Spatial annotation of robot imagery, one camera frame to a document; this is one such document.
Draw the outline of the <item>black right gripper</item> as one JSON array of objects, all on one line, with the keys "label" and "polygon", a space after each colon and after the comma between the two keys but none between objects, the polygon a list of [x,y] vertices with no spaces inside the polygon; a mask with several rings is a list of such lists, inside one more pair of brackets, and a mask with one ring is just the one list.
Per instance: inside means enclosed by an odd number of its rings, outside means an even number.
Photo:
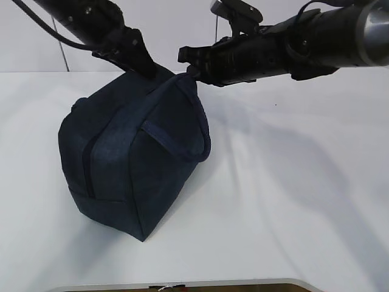
[{"label": "black right gripper", "polygon": [[289,57],[275,38],[224,37],[212,46],[179,49],[178,62],[197,81],[224,87],[289,73]]}]

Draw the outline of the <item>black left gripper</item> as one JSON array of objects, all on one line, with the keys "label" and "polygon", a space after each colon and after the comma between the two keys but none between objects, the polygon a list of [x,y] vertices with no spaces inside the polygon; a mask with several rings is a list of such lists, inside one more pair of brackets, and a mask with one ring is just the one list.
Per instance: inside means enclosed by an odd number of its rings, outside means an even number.
[{"label": "black left gripper", "polygon": [[130,66],[146,78],[155,78],[157,74],[156,64],[145,48],[139,29],[125,26],[114,30],[106,37],[103,48],[93,51],[92,56],[115,66]]}]

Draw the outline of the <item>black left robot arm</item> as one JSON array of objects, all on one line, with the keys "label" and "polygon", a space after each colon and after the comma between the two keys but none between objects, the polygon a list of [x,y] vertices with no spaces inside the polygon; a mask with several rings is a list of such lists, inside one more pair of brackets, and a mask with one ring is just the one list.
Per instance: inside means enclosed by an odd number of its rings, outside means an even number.
[{"label": "black left robot arm", "polygon": [[124,71],[154,78],[157,66],[149,55],[139,29],[125,25],[123,13],[112,1],[45,0],[36,2],[83,44],[92,56]]}]

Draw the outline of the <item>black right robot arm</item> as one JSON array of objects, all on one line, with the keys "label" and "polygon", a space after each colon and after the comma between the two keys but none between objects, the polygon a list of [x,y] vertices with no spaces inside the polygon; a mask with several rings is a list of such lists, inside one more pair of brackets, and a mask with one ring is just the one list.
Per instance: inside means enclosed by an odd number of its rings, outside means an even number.
[{"label": "black right robot arm", "polygon": [[258,9],[243,1],[214,1],[232,35],[212,46],[179,49],[178,60],[196,80],[224,87],[289,74],[296,81],[340,68],[388,65],[388,2],[329,1],[275,25],[263,25]]}]

